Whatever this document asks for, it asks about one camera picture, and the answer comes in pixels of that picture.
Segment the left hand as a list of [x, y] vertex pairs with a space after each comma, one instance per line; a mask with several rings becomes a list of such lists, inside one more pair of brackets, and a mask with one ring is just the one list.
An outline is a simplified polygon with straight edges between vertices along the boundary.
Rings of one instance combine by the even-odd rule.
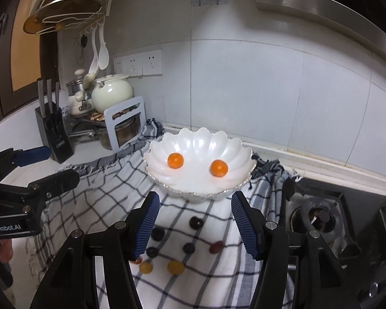
[[13, 258], [14, 251], [11, 239], [0, 239], [0, 261], [6, 264]]

